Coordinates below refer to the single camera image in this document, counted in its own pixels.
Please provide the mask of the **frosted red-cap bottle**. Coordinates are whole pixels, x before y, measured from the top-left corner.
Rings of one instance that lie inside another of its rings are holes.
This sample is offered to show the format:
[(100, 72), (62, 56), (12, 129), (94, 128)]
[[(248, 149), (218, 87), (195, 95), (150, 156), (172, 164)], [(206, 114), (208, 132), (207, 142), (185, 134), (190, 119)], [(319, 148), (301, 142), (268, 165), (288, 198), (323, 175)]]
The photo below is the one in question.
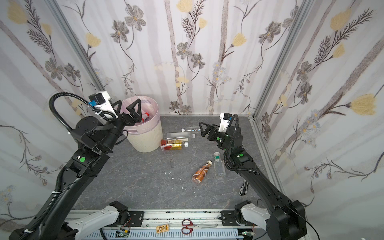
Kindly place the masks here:
[(150, 114), (145, 112), (142, 113), (142, 123), (145, 122), (150, 117)]

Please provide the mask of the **clear green-cap bottle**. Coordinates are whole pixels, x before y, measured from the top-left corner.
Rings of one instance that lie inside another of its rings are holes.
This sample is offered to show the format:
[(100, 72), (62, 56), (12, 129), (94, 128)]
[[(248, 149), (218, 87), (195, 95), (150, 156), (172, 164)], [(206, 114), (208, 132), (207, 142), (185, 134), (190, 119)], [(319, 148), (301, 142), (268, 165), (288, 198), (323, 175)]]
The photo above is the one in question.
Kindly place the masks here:
[(214, 153), (214, 168), (218, 176), (224, 176), (226, 174), (225, 165), (219, 152)]

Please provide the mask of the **yellow red label bottle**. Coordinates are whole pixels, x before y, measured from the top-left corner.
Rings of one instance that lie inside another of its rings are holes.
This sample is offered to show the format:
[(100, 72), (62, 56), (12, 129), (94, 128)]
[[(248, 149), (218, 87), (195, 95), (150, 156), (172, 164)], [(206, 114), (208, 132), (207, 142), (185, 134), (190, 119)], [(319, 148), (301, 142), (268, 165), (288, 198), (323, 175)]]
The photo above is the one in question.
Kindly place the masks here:
[(162, 140), (160, 145), (162, 151), (181, 150), (188, 146), (188, 142), (183, 142), (181, 140)]

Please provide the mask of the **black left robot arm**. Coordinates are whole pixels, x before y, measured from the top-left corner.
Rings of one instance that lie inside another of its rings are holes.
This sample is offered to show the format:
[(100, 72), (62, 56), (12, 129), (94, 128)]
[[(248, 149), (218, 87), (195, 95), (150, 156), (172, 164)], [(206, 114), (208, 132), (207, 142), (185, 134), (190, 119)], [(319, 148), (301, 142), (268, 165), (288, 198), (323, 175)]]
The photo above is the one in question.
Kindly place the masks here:
[[(103, 117), (110, 116), (108, 123), (102, 124), (97, 118), (89, 116), (72, 128), (56, 110), (55, 101), (60, 97), (78, 99)], [(72, 93), (58, 93), (50, 98), (49, 108), (78, 144), (78, 150), (59, 171), (55, 189), (41, 210), (25, 228), (14, 230), (9, 236), (11, 240), (69, 240), (78, 236), (80, 231), (65, 223), (67, 215), (109, 160), (124, 128), (142, 120), (140, 99), (127, 107), (128, 114), (117, 114), (115, 111), (98, 109), (95, 101), (88, 102)]]

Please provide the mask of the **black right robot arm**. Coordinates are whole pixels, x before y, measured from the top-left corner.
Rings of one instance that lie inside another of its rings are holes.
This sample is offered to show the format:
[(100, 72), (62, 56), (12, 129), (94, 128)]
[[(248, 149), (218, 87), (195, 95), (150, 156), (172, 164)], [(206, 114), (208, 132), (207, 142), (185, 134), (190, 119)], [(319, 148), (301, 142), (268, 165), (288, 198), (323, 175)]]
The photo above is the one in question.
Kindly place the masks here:
[(228, 170), (239, 174), (260, 197), (266, 209), (246, 203), (238, 210), (242, 221), (264, 229), (271, 240), (298, 240), (307, 235), (305, 208), (300, 201), (285, 196), (260, 171), (251, 155), (243, 147), (243, 136), (238, 124), (225, 132), (219, 126), (199, 123), (202, 137), (215, 141), (224, 151)]

